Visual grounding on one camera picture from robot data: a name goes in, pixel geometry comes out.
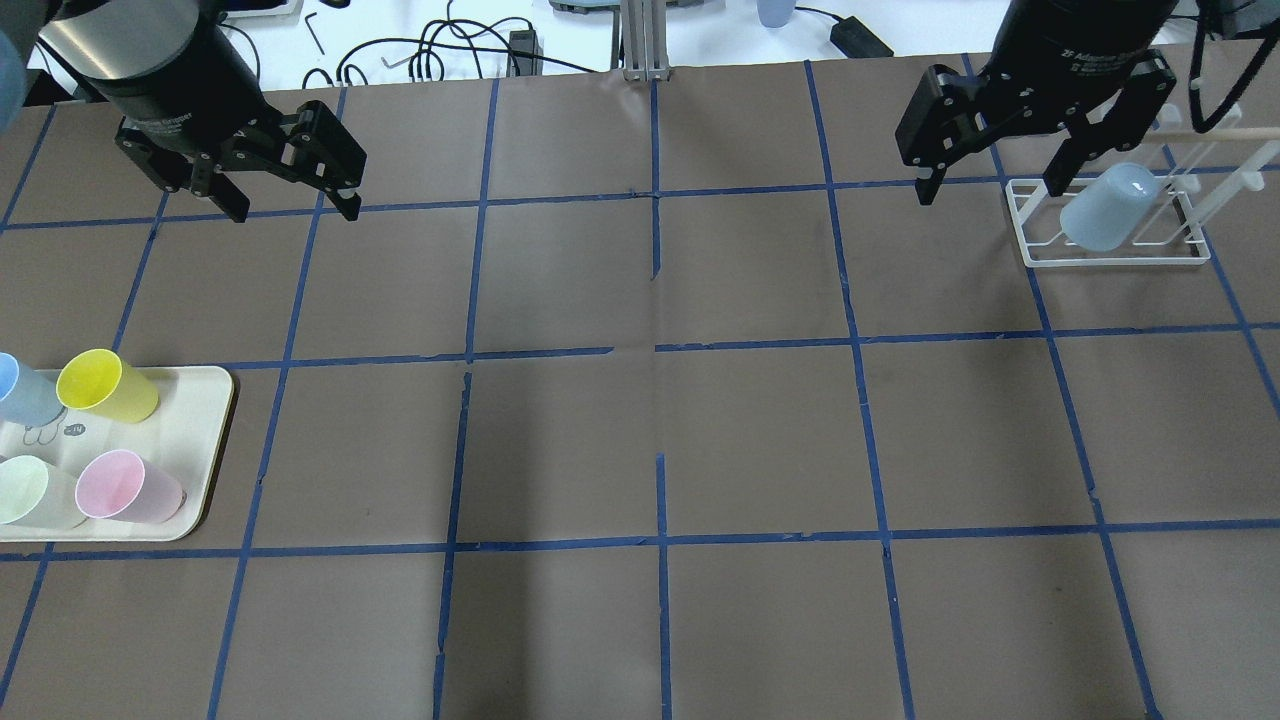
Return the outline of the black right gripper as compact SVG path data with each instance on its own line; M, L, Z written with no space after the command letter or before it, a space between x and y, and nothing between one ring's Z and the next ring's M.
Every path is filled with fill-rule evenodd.
M928 67L895 129L902 164L929 206L951 167L989 137L1068 138L1044 169L1061 196L1087 161L1139 145L1176 86L1153 41L1174 1L1012 1L977 79Z

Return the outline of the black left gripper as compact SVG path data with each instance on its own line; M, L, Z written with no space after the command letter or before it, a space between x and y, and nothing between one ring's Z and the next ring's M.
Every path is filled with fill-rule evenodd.
M367 152L319 100L297 108L284 136L283 115L209 3L51 1L38 36L164 158L269 172L324 193L347 222L358 219ZM216 165L192 165L189 191L246 223L248 197Z

